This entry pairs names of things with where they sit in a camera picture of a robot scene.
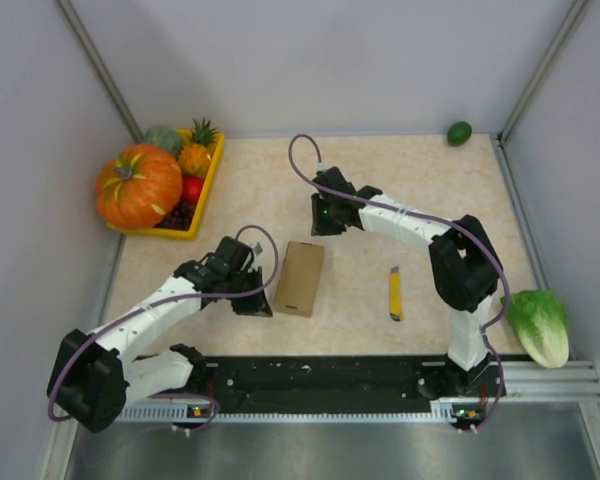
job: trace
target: pineapple crown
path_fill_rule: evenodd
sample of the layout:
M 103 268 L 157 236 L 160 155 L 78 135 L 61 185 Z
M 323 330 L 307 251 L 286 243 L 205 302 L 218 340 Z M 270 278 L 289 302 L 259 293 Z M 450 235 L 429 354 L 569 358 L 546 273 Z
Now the pineapple crown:
M 193 130 L 191 130 L 191 142 L 203 147 L 211 145 L 216 137 L 217 128 L 211 128 L 211 121 L 202 119 L 198 122 L 195 118 L 193 119 Z

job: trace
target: gray floor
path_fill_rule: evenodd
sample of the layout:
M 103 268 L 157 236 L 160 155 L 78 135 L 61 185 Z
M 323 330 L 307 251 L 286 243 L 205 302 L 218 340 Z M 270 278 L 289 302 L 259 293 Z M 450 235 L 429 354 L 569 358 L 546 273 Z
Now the gray floor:
M 85 435 L 97 460 L 146 425 Z M 168 429 L 137 437 L 99 467 L 80 453 L 71 480 L 595 480 L 576 406 L 503 405 L 479 435 L 426 424 L 217 424 L 190 439 Z

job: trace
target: avocado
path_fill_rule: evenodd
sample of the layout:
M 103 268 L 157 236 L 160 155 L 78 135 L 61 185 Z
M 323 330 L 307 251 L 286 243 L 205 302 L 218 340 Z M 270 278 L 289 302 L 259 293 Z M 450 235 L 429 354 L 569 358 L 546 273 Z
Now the avocado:
M 462 145 L 471 138 L 472 133 L 471 125 L 467 122 L 456 122 L 447 131 L 447 143 L 453 146 Z

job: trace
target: brown box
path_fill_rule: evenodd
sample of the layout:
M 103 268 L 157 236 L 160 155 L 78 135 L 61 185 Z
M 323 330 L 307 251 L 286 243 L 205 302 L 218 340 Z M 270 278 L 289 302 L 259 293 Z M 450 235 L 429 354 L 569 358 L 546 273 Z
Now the brown box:
M 281 313 L 310 317 L 320 283 L 324 247 L 289 242 L 282 264 L 273 308 Z

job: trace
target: grapes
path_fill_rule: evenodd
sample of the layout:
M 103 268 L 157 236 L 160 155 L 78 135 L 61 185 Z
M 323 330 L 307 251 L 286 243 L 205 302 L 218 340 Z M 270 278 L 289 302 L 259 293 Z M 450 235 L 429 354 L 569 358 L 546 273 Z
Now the grapes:
M 196 207 L 183 200 L 180 200 L 171 213 L 162 219 L 155 228 L 166 228 L 168 230 L 189 230 L 193 213 Z

